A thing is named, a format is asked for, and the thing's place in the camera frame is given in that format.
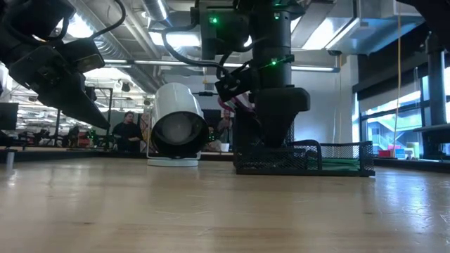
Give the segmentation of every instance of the black mesh basket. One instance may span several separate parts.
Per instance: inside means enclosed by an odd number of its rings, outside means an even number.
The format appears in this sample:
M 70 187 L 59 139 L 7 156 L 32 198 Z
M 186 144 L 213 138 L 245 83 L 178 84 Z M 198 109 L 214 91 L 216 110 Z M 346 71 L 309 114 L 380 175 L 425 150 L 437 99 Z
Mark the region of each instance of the black mesh basket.
M 293 140 L 294 126 L 281 148 L 266 148 L 244 131 L 235 128 L 234 167 L 237 174 L 296 176 L 375 176 L 372 142 L 319 144 Z

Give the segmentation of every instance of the ceiling light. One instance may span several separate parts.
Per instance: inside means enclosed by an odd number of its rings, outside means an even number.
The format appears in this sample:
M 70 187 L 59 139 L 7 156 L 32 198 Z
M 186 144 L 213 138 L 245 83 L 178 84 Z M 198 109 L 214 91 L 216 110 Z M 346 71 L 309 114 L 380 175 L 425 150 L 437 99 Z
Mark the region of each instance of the ceiling light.
M 150 32 L 150 37 L 155 45 L 164 46 L 159 32 Z M 192 33 L 168 34 L 167 42 L 169 42 L 171 46 L 200 46 L 199 38 Z
M 333 39 L 335 28 L 330 19 L 325 19 L 319 27 L 311 34 L 302 49 L 318 50 L 323 49 L 331 39 Z
M 162 4 L 162 0 L 156 0 L 156 1 L 157 1 L 157 5 L 160 7 L 160 11 L 161 11 L 161 14 L 162 14 L 162 19 L 165 20 L 167 18 L 166 8 Z
M 330 50 L 334 45 L 336 45 L 345 35 L 347 35 L 356 25 L 359 24 L 359 18 L 355 18 L 341 33 L 339 33 L 330 43 L 328 43 L 325 48 Z
M 59 30 L 63 28 L 63 21 L 61 20 L 56 26 Z M 75 14 L 73 18 L 70 19 L 70 24 L 67 29 L 67 33 L 74 38 L 87 38 L 94 34 L 94 31 L 83 21 L 83 19 Z
M 84 73 L 86 78 L 92 79 L 110 79 L 110 80 L 119 80 L 119 79 L 127 79 L 131 80 L 131 77 L 122 71 L 118 70 L 115 67 L 107 67 L 101 69 L 91 70 L 89 72 Z
M 19 105 L 20 108 L 42 108 L 48 110 L 56 110 L 55 108 L 51 108 L 45 105 Z
M 115 68 L 131 68 L 131 65 L 118 65 L 118 64 L 108 64 L 105 67 L 115 67 Z
M 310 67 L 310 66 L 292 66 L 292 70 L 311 71 L 311 72 L 334 72 L 334 67 Z
M 127 60 L 105 60 L 106 63 L 110 63 L 110 64 L 124 64 L 127 63 Z

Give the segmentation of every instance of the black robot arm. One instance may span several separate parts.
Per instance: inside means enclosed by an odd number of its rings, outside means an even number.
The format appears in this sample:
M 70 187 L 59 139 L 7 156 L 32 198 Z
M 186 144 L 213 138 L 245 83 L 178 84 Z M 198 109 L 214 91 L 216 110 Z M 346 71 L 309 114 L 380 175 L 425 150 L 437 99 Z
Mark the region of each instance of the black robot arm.
M 69 19 L 75 14 L 68 0 L 0 0 L 0 62 L 44 105 L 108 128 L 108 121 L 85 94 L 83 73 L 105 66 L 94 39 L 124 22 L 124 6 L 120 0 L 115 2 L 122 10 L 119 21 L 89 38 L 64 44 Z M 60 34 L 51 36 L 61 20 Z
M 215 67 L 219 81 L 217 93 L 226 102 L 250 91 L 250 102 L 255 104 L 262 140 L 266 146 L 277 148 L 298 112 L 309 110 L 309 94 L 292 84 L 290 51 L 291 20 L 304 14 L 304 7 L 293 0 L 240 0 L 232 6 L 209 5 L 196 1 L 191 9 L 192 24 L 200 26 L 202 59 L 192 61 L 180 56 L 167 43 L 167 33 L 183 28 L 167 28 L 162 39 L 169 52 L 189 65 Z M 248 37 L 252 44 L 244 47 Z M 253 59 L 233 72 L 224 63 L 233 51 L 252 49 Z M 223 55 L 220 63 L 212 62 Z
M 425 18 L 428 27 L 438 37 L 440 43 L 450 51 L 450 27 L 447 21 L 450 16 L 450 0 L 397 0 L 414 6 Z

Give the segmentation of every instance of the wooden table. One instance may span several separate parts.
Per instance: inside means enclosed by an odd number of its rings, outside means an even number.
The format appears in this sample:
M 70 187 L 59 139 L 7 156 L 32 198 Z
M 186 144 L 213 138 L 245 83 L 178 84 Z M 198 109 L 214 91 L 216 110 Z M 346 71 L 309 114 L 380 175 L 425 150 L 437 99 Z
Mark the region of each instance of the wooden table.
M 450 252 L 450 177 L 236 176 L 145 160 L 0 174 L 0 252 Z

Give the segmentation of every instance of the exposed ceiling duct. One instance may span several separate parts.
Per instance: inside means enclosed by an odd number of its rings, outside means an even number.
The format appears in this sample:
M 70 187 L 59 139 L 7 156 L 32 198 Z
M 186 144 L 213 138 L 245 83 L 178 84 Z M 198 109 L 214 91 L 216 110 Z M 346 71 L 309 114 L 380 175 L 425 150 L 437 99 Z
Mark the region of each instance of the exposed ceiling duct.
M 148 17 L 154 21 L 163 21 L 169 15 L 165 0 L 141 0 Z
M 396 0 L 312 1 L 292 35 L 292 50 L 370 54 L 398 38 L 398 15 L 402 35 L 424 22 L 414 8 Z
M 69 0 L 69 2 L 77 9 L 77 15 L 90 26 L 92 30 L 98 31 L 105 28 L 105 25 L 94 13 L 92 13 L 91 9 L 89 9 L 82 0 Z M 105 59 L 132 58 L 131 54 L 125 50 L 121 43 L 109 32 L 98 37 L 95 42 L 98 50 Z M 131 68 L 123 69 L 122 71 L 129 74 L 133 79 L 133 82 L 147 93 L 155 93 L 157 89 L 162 86 L 160 80 L 154 79 L 140 66 L 132 66 Z

